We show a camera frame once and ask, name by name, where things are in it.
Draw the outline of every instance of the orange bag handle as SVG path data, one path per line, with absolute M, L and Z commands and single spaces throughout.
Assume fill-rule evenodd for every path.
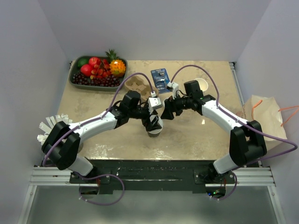
M 282 127 L 283 125 L 285 125 L 285 124 L 291 119 L 291 117 L 294 116 L 294 115 L 299 111 L 299 105 L 298 105 L 298 106 L 285 107 L 285 108 L 281 108 L 281 109 L 278 110 L 278 111 L 284 111 L 284 110 L 293 109 L 293 108 L 297 108 L 297 107 L 298 107 L 298 109 L 295 110 L 295 112 L 292 113 L 292 114 L 290 115 L 290 117 L 289 117 L 284 123 L 282 123 L 282 124 L 280 125 L 281 127 Z
M 262 103 L 262 99 L 261 100 L 259 100 L 253 107 L 252 107 L 252 110 L 251 110 L 251 117 L 252 117 L 252 119 L 254 120 L 254 118 L 253 118 L 253 111 L 254 111 L 254 109 L 257 107 L 257 106 L 259 106 L 261 103 Z M 293 109 L 293 108 L 298 108 L 294 113 L 292 113 L 291 115 L 290 115 L 290 117 L 284 122 L 284 123 L 282 123 L 280 126 L 282 127 L 283 125 L 285 125 L 290 119 L 291 119 L 291 117 L 292 116 L 294 116 L 298 111 L 299 111 L 299 105 L 297 105 L 297 106 L 289 106 L 289 107 L 285 107 L 285 108 L 281 108 L 281 109 L 279 109 L 278 111 L 280 112 L 280 111 L 284 111 L 284 110 L 288 110 L 288 109 Z
M 252 110 L 251 110 L 251 118 L 254 120 L 254 118 L 253 118 L 253 111 L 254 111 L 254 109 L 257 107 L 257 106 L 259 106 L 261 103 L 262 103 L 262 99 L 260 100 L 260 101 L 258 101 L 253 107 L 252 107 Z

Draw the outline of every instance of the white wall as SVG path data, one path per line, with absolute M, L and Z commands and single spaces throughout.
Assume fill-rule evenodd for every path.
M 251 94 L 274 96 L 280 107 L 299 105 L 299 1 L 272 0 L 237 61 L 245 100 Z M 286 119 L 293 111 L 284 112 Z M 287 137 L 299 143 L 299 114 L 285 125 Z M 282 144 L 275 153 L 291 148 Z M 271 165 L 289 224 L 299 220 L 299 150 L 277 157 Z
M 57 112 L 68 63 L 37 0 L 0 7 L 0 223 L 17 223 L 34 164 L 38 126 Z
M 270 0 L 39 0 L 69 59 L 235 61 Z

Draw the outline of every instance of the white paper bag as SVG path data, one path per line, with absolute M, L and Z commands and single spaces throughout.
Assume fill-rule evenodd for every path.
M 252 95 L 244 105 L 245 119 L 248 121 L 256 120 L 262 126 L 262 131 L 266 134 L 286 139 L 280 107 L 274 97 L 259 97 Z M 267 150 L 279 145 L 281 141 L 265 137 Z

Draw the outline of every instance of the marble-patterned surface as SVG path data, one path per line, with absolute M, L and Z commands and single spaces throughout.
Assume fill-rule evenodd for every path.
M 214 78 L 220 92 L 220 103 L 236 113 L 242 109 L 228 62 L 211 61 L 128 61 L 128 75 L 166 68 L 169 77 L 184 65 L 196 64 L 205 68 Z M 175 82 L 185 92 L 183 83 L 203 78 L 209 88 L 205 92 L 216 97 L 212 82 L 197 68 L 185 68 Z M 122 99 L 124 88 L 116 100 Z M 161 94 L 161 100 L 170 93 Z M 58 113 L 68 114 L 74 122 L 85 120 L 103 112 L 110 104 L 112 92 L 85 91 L 76 89 L 68 82 L 65 86 Z M 101 133 L 84 142 L 82 156 L 88 159 L 127 160 L 216 160 L 228 152 L 229 134 L 213 121 L 194 111 L 184 111 L 174 120 L 164 120 L 164 128 L 157 138 L 150 138 L 140 120 L 131 119 L 124 126 Z

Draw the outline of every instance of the white cable clip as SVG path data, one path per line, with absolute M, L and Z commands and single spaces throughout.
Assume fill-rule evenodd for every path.
M 150 92 L 150 96 L 151 96 L 151 97 L 156 97 L 156 96 L 157 96 L 157 95 L 156 95 L 156 92 L 155 92 L 155 91 Z

